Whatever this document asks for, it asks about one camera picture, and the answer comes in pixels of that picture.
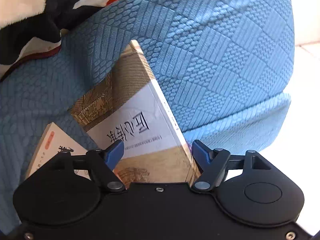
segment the white book cover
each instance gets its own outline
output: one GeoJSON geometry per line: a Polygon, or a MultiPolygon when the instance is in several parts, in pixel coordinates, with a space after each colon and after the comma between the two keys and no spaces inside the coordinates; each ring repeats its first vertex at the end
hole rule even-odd
{"type": "Polygon", "coordinates": [[[155,79],[87,133],[102,149],[123,140],[123,159],[186,145],[155,79]]]}
{"type": "MultiPolygon", "coordinates": [[[[30,177],[48,160],[64,149],[70,150],[71,155],[84,155],[87,152],[86,149],[61,130],[55,123],[49,123],[31,159],[26,178],[30,177]]],[[[75,173],[90,179],[88,171],[75,170],[75,173]]]]}

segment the circular cap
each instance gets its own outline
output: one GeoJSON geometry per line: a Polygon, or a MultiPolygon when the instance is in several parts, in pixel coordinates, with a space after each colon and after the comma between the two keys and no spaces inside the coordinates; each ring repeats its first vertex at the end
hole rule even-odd
{"type": "Polygon", "coordinates": [[[262,204],[268,204],[281,198],[281,190],[271,183],[257,182],[248,185],[244,189],[244,194],[248,199],[262,204]]]}
{"type": "Polygon", "coordinates": [[[13,195],[13,205],[23,220],[57,226],[75,222],[97,206],[99,188],[89,179],[65,172],[32,175],[13,195]]]}
{"type": "Polygon", "coordinates": [[[223,210],[241,223],[276,226],[297,219],[304,203],[301,189],[280,172],[244,169],[215,191],[223,210]]]}
{"type": "Polygon", "coordinates": [[[205,182],[205,181],[198,181],[198,182],[195,183],[194,186],[197,189],[205,190],[205,189],[208,189],[210,187],[210,184],[208,182],[205,182]]]}
{"type": "Polygon", "coordinates": [[[112,181],[112,182],[109,182],[107,186],[109,189],[116,190],[116,189],[121,189],[123,184],[119,181],[112,181]]]}
{"type": "Polygon", "coordinates": [[[294,240],[295,238],[296,238],[296,233],[295,232],[289,232],[285,236],[285,239],[287,239],[287,240],[294,240]]]}
{"type": "Polygon", "coordinates": [[[23,237],[25,240],[33,240],[33,234],[31,233],[25,233],[23,237]]]}

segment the blue cushion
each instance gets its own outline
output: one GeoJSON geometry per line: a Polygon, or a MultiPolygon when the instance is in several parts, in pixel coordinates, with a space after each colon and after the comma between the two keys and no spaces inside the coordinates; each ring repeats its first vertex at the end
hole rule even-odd
{"type": "Polygon", "coordinates": [[[24,63],[0,83],[4,233],[19,223],[12,193],[49,122],[95,147],[67,110],[131,39],[188,141],[242,153],[277,135],[290,104],[282,94],[293,66],[290,0],[118,0],[65,36],[58,54],[24,63]]]}

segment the chinese characters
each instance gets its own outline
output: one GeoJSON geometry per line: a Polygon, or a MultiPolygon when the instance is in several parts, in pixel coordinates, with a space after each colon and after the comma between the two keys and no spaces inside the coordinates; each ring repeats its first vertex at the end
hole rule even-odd
{"type": "Polygon", "coordinates": [[[127,141],[129,136],[134,137],[134,133],[136,131],[135,129],[138,130],[139,133],[149,130],[147,121],[143,116],[142,111],[132,117],[131,120],[116,126],[113,130],[110,130],[110,133],[107,134],[107,136],[110,138],[111,142],[115,142],[116,140],[127,141]]]}
{"type": "Polygon", "coordinates": [[[60,153],[60,152],[74,152],[73,151],[73,149],[71,149],[70,147],[69,147],[69,149],[67,149],[66,147],[62,147],[62,146],[60,146],[59,148],[58,148],[60,151],[58,151],[58,153],[60,153]]]}

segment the book spine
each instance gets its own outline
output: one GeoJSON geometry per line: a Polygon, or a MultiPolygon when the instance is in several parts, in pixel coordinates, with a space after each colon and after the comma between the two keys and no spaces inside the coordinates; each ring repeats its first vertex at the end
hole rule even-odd
{"type": "Polygon", "coordinates": [[[155,79],[152,79],[151,81],[151,90],[152,92],[154,93],[155,95],[155,98],[159,98],[159,107],[163,113],[163,116],[165,117],[166,121],[167,121],[167,124],[171,130],[171,133],[174,137],[174,139],[176,140],[176,143],[177,145],[181,145],[184,149],[185,149],[185,152],[187,154],[187,157],[189,159],[190,162],[192,162],[192,157],[191,157],[191,153],[189,151],[189,148],[188,148],[188,145],[187,145],[187,142],[180,130],[180,127],[168,105],[168,102],[167,100],[165,99],[165,96],[157,82],[157,80],[155,79]]]}

